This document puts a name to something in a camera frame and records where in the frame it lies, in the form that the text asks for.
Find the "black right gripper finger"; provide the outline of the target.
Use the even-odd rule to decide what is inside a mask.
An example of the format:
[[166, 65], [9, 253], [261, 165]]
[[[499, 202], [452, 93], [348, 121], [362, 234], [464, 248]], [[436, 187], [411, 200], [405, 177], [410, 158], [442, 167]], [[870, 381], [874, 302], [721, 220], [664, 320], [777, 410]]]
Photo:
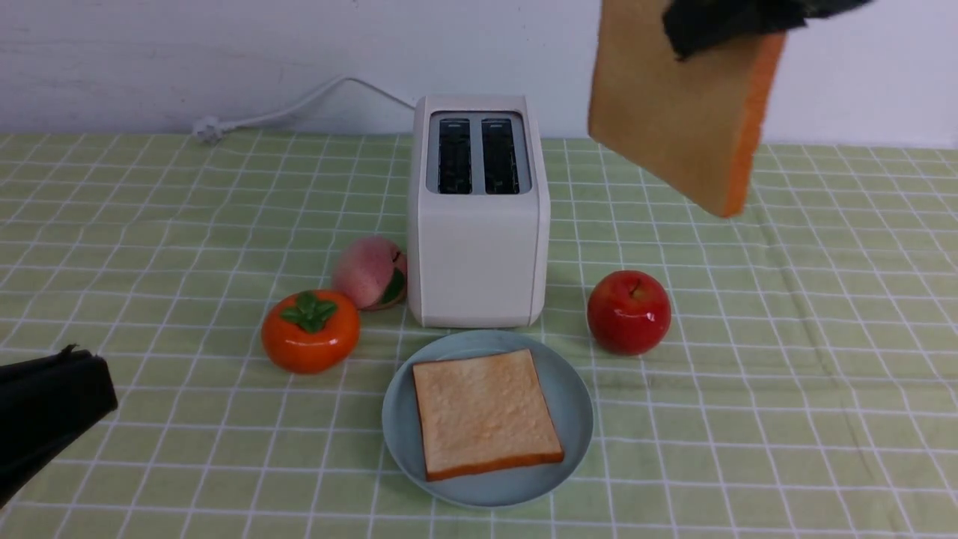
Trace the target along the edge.
[[671, 1], [662, 24], [678, 61], [749, 35], [787, 33], [869, 1]]

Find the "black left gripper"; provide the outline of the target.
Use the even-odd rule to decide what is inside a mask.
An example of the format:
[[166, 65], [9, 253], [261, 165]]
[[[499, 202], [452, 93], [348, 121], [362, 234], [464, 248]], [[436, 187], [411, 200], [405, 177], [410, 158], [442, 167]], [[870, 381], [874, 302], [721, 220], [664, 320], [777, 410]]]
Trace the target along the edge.
[[1, 368], [1, 504], [118, 408], [106, 359], [75, 344]]

